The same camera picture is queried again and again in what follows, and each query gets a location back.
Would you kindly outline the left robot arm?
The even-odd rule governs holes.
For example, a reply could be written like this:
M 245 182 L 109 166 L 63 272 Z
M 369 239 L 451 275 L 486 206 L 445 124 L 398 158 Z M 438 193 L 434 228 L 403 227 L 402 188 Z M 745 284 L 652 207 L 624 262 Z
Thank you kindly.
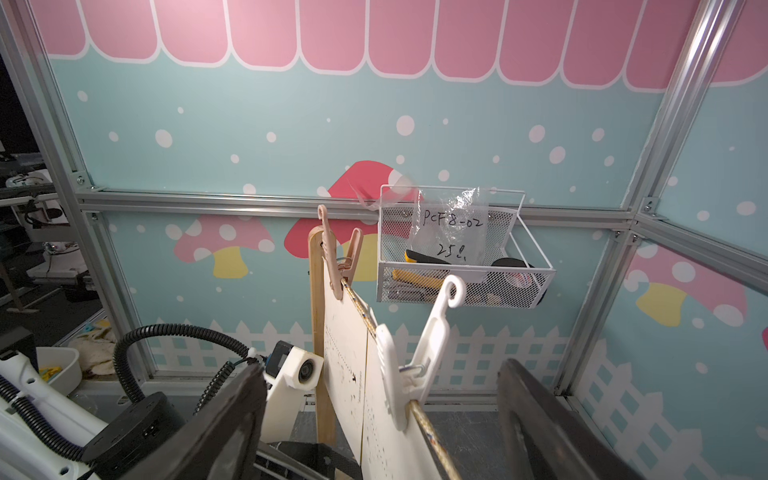
M 190 337 L 238 356 L 242 371 L 224 370 L 184 419 L 161 392 L 143 393 L 128 349 L 152 337 Z M 1 476 L 4 479 L 252 479 L 269 388 L 262 357 L 240 341 L 184 324 L 140 327 L 113 352 L 130 402 L 106 423 L 38 373 L 22 351 L 1 355 Z

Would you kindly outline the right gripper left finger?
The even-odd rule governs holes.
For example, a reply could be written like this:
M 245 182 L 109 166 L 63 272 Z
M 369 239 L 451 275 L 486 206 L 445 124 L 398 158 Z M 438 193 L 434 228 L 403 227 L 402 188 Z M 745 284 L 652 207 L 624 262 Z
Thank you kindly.
M 257 479 L 267 405 L 264 368 L 242 370 L 194 418 L 134 466 L 126 479 Z

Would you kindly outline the pink clothespin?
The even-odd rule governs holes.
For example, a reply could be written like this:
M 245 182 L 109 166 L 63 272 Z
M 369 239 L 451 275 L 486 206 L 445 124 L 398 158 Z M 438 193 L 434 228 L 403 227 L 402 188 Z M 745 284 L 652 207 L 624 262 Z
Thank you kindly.
M 321 204 L 317 208 L 317 213 L 321 221 L 321 247 L 329 275 L 329 284 L 334 297 L 342 300 L 345 286 L 354 281 L 363 247 L 363 231 L 359 227 L 352 229 L 347 255 L 339 256 L 337 239 L 331 229 L 326 206 Z

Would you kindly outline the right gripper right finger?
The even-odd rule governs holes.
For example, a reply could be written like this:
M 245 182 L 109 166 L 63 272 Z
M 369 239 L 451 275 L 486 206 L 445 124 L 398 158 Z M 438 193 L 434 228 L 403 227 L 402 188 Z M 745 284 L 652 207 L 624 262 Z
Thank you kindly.
M 519 361 L 503 362 L 497 408 L 514 479 L 638 479 Z

